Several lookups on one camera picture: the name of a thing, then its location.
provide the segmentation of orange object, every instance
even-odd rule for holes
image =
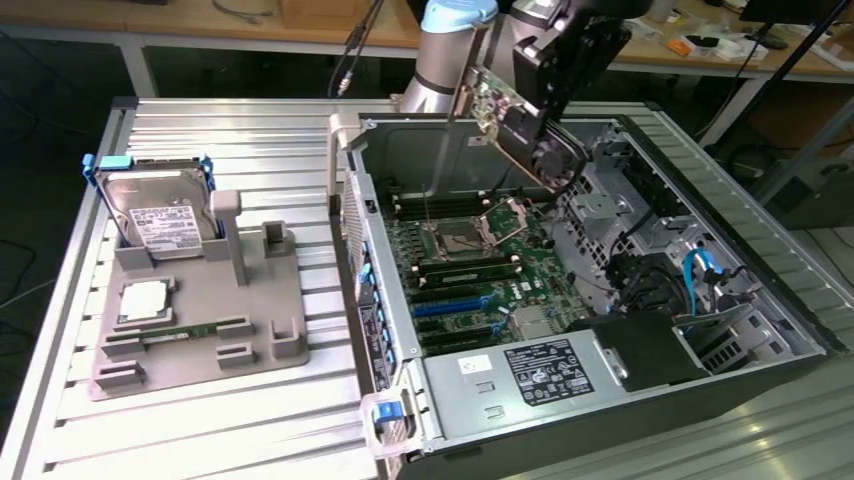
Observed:
[[[691,53],[691,47],[681,41],[680,38],[673,38],[671,41],[668,41],[667,48],[683,57],[687,57]]]
[[[349,30],[368,11],[369,0],[280,0],[289,28]]]

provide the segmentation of ram module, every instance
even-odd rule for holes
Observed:
[[[417,265],[417,288],[433,289],[489,283],[518,277],[521,264],[516,255],[441,264]]]

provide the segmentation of table leg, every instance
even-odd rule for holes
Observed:
[[[150,98],[157,96],[157,85],[148,67],[145,58],[145,45],[136,35],[128,35],[118,43],[124,65],[128,69],[133,91],[137,97]]]
[[[767,82],[767,78],[751,78],[744,82],[741,88],[737,89],[737,93],[732,97],[732,100],[729,100],[729,103],[725,105],[723,112],[720,112],[717,120],[715,120],[715,123],[708,128],[705,135],[703,135],[703,138],[699,141],[700,147],[715,143],[720,139],[723,132],[725,132],[725,130],[732,126],[735,119],[744,111],[749,100],[752,100],[752,97],[756,95],[756,92],[761,88],[761,85],[764,85],[764,82]]]

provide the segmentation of pcie slot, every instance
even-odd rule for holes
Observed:
[[[421,345],[424,347],[434,347],[448,343],[460,343],[469,340],[492,336],[492,327],[477,327],[456,332],[437,333],[434,335],[424,335],[421,337]]]

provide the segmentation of motherboard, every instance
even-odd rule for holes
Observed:
[[[385,228],[426,355],[545,337],[589,315],[536,212],[510,195],[394,199]]]

